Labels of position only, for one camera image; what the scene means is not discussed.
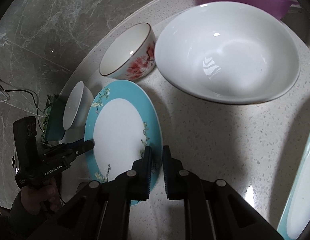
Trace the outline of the left hand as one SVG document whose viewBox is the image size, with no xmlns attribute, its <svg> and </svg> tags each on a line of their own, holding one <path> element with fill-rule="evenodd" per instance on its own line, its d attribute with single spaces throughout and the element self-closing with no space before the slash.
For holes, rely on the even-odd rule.
<svg viewBox="0 0 310 240">
<path fill-rule="evenodd" d="M 20 199 L 24 209 L 32 215 L 37 215 L 47 209 L 56 212 L 61 208 L 60 194 L 54 178 L 37 189 L 23 187 Z"/>
</svg>

